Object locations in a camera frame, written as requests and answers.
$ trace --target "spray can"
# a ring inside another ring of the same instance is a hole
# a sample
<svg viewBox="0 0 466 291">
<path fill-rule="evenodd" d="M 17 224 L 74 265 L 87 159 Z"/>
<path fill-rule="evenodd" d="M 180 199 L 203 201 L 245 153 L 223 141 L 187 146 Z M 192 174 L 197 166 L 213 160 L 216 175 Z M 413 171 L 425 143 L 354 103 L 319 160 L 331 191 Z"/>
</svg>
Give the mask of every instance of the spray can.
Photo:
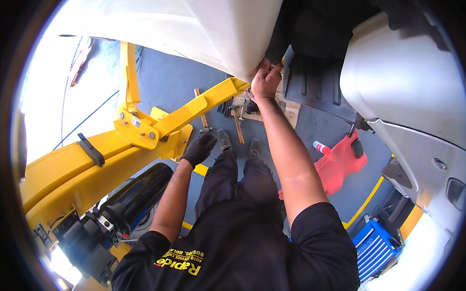
<svg viewBox="0 0 466 291">
<path fill-rule="evenodd" d="M 323 153 L 324 155 L 326 155 L 326 156 L 330 155 L 330 148 L 327 147 L 326 145 L 321 144 L 321 143 L 318 142 L 318 141 L 315 141 L 315 142 L 312 143 L 312 146 L 313 146 L 316 150 L 318 150 L 318 151 L 320 151 L 321 153 Z"/>
</svg>

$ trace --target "hand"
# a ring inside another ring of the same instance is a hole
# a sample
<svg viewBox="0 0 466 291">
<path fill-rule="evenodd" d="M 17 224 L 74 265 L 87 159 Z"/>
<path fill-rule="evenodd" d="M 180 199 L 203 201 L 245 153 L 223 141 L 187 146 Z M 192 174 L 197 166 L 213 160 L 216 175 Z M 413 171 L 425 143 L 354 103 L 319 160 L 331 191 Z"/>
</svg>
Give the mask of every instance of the hand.
<svg viewBox="0 0 466 291">
<path fill-rule="evenodd" d="M 206 160 L 216 143 L 217 139 L 213 135 L 201 134 L 191 141 L 181 159 L 187 160 L 194 168 Z"/>
<path fill-rule="evenodd" d="M 251 91 L 258 105 L 260 105 L 263 100 L 273 100 L 275 98 L 275 92 L 281 81 L 281 63 L 276 64 L 273 69 L 269 70 L 270 61 L 264 59 L 260 63 L 259 70 L 251 83 Z"/>
</svg>

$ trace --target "mechanic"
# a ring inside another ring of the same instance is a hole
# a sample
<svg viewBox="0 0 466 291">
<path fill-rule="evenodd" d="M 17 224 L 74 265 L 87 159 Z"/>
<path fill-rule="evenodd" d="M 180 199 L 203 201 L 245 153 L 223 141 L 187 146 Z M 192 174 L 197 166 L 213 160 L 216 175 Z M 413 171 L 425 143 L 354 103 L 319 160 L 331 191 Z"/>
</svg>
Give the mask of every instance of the mechanic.
<svg viewBox="0 0 466 291">
<path fill-rule="evenodd" d="M 115 269 L 112 290 L 357 290 L 354 244 L 327 199 L 306 147 L 277 106 L 281 65 L 259 65 L 252 93 L 283 189 L 291 240 L 282 232 L 283 201 L 253 139 L 244 178 L 219 129 L 221 154 L 195 206 L 196 223 L 178 238 L 194 167 L 217 139 L 203 134 L 180 159 L 152 225 Z"/>
</svg>

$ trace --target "rapide logo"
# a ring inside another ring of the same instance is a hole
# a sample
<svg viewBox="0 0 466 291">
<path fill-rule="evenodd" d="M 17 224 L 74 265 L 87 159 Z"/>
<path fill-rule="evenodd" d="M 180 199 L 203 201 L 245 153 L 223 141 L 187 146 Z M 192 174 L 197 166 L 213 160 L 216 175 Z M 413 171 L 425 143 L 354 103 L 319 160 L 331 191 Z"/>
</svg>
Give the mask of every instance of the rapide logo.
<svg viewBox="0 0 466 291">
<path fill-rule="evenodd" d="M 158 267 L 165 267 L 169 266 L 170 268 L 174 268 L 176 270 L 188 270 L 193 276 L 197 276 L 201 266 L 197 266 L 193 263 L 189 263 L 187 261 L 194 261 L 197 263 L 201 263 L 204 259 L 204 253 L 198 250 L 192 251 L 185 251 L 185 250 L 176 250 L 176 249 L 169 249 L 154 265 Z"/>
<path fill-rule="evenodd" d="M 189 262 L 177 262 L 171 259 L 158 259 L 157 262 L 154 263 L 154 265 L 159 266 L 159 267 L 165 267 L 169 266 L 170 268 L 175 268 L 176 270 L 188 270 L 188 273 L 190 273 L 193 276 L 197 276 L 199 273 L 199 270 L 201 269 L 201 266 L 197 266 L 193 263 Z"/>
</svg>

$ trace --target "wooden hammer handle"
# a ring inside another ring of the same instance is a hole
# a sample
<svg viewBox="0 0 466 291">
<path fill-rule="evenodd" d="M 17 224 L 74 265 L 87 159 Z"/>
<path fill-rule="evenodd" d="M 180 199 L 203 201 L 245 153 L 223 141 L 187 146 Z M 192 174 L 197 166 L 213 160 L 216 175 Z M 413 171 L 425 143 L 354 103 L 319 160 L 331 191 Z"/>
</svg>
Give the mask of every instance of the wooden hammer handle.
<svg viewBox="0 0 466 291">
<path fill-rule="evenodd" d="M 198 88 L 194 89 L 194 94 L 196 95 L 196 97 L 200 95 L 199 89 L 198 89 Z M 202 125 L 203 125 L 204 127 L 208 127 L 208 125 L 207 125 L 207 119 L 206 119 L 206 115 L 205 115 L 205 114 L 201 115 L 201 119 L 202 119 Z"/>
<path fill-rule="evenodd" d="M 236 130 L 238 131 L 238 136 L 240 137 L 240 144 L 244 144 L 243 133 L 241 132 L 240 122 L 238 121 L 238 116 L 236 115 L 236 110 L 232 109 L 234 123 L 236 124 Z"/>
</svg>

